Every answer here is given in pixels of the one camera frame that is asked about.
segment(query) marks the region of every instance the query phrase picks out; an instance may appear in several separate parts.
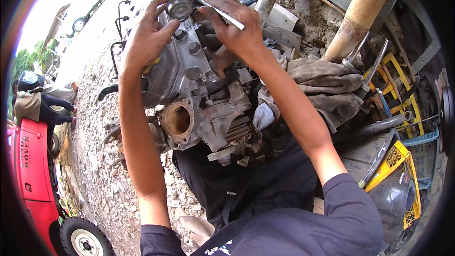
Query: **red vehicle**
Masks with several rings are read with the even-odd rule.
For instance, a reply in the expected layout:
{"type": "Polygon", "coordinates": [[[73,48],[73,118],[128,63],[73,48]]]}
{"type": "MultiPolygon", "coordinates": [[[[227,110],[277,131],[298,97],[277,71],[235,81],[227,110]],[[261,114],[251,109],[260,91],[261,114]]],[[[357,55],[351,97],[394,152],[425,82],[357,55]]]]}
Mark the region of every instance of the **red vehicle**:
{"type": "Polygon", "coordinates": [[[60,153],[60,143],[54,127],[23,118],[20,127],[9,128],[7,137],[17,186],[49,250],[54,255],[114,255],[111,243],[97,226],[69,217],[59,203],[54,158],[60,153]]]}

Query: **forearm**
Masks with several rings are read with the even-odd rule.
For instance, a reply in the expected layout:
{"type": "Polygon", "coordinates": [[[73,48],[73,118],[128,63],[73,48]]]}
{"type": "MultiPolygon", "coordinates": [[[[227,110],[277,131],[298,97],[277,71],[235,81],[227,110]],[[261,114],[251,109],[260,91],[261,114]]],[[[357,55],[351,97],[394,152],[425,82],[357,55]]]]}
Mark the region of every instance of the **forearm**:
{"type": "Polygon", "coordinates": [[[122,141],[128,172],[139,197],[142,224],[170,227],[169,219],[154,219],[168,215],[166,186],[160,156],[153,141],[141,93],[141,74],[127,73],[119,77],[119,114],[122,141]]]}
{"type": "Polygon", "coordinates": [[[265,83],[295,139],[311,159],[321,183],[346,172],[325,122],[272,52],[264,48],[260,56],[245,62],[265,83]]]}

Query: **dark blue t-shirt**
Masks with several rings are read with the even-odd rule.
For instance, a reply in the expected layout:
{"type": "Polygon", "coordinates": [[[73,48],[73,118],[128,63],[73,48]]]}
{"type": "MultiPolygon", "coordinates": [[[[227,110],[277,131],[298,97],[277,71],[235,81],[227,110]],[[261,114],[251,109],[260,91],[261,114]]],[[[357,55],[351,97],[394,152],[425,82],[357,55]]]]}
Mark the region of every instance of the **dark blue t-shirt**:
{"type": "MultiPolygon", "coordinates": [[[[325,215],[281,208],[237,219],[192,255],[376,256],[383,228],[368,194],[347,173],[327,181],[323,192],[325,215]]],[[[141,226],[141,253],[185,255],[173,230],[161,225],[141,226]]]]}

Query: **screwdriver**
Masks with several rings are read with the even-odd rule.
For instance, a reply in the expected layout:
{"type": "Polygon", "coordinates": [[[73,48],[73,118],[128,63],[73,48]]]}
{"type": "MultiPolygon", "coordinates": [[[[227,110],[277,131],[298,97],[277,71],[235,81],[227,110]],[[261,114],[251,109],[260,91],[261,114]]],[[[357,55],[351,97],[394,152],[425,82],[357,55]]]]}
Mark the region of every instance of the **screwdriver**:
{"type": "Polygon", "coordinates": [[[243,25],[241,22],[235,20],[234,18],[232,18],[232,17],[229,16],[228,14],[224,13],[224,12],[221,11],[220,9],[213,7],[212,5],[206,3],[204,0],[197,0],[197,1],[200,2],[200,3],[202,3],[202,4],[204,4],[204,5],[206,5],[206,6],[208,6],[208,7],[211,7],[211,8],[213,8],[213,9],[215,9],[215,10],[218,12],[218,14],[221,15],[221,17],[223,17],[223,18],[225,18],[225,19],[227,19],[227,20],[230,20],[231,23],[234,24],[235,26],[237,26],[237,28],[239,28],[240,30],[245,29],[245,25],[243,25]]]}

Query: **exhaust pipe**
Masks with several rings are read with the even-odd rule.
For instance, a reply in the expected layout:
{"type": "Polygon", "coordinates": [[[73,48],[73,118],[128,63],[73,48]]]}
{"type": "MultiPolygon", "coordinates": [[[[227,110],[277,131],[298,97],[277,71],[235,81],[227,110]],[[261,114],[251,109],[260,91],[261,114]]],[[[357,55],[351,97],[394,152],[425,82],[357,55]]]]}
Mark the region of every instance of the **exhaust pipe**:
{"type": "Polygon", "coordinates": [[[340,63],[371,28],[385,0],[352,0],[322,60],[340,63]]]}

